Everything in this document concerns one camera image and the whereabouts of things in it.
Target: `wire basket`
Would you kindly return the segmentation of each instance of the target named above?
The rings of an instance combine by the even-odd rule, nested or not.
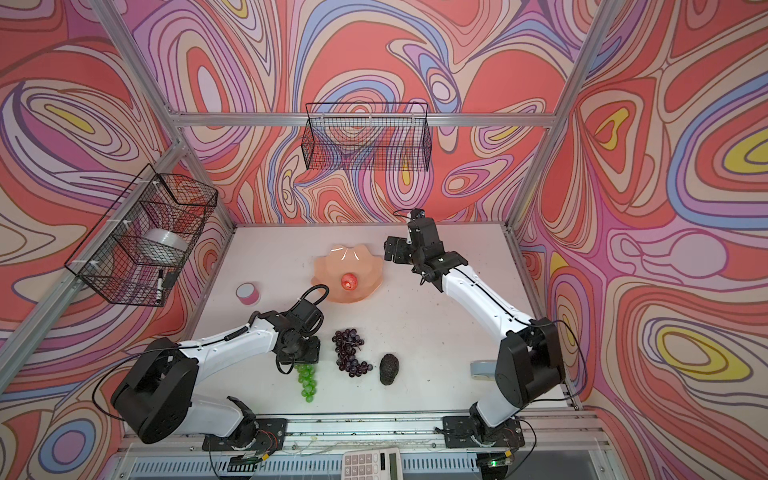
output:
[[[79,270],[71,265],[80,246],[65,266],[109,303],[163,306],[217,200],[213,187],[155,173],[128,212],[110,220],[117,225]]]
[[[428,171],[432,134],[423,102],[306,104],[307,170]]]

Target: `wall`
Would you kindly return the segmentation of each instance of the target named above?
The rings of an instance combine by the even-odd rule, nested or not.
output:
[[[552,112],[592,2],[132,3],[123,12],[171,107],[301,112],[422,100],[437,112]],[[428,174],[305,172],[302,128],[185,132],[236,223],[506,220],[542,129],[433,129]]]
[[[768,476],[766,65],[765,2],[627,2],[515,225],[631,478]]]
[[[5,341],[115,196],[169,142],[87,2],[0,6],[0,45]],[[164,308],[78,295],[0,396],[1,479],[99,473],[123,432],[91,404],[95,382],[153,336],[181,332],[222,245],[213,217]],[[123,373],[102,387],[102,405]]]

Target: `white calculator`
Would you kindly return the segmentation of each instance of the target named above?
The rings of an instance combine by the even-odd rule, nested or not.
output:
[[[342,480],[402,480],[400,449],[347,452],[342,459]]]

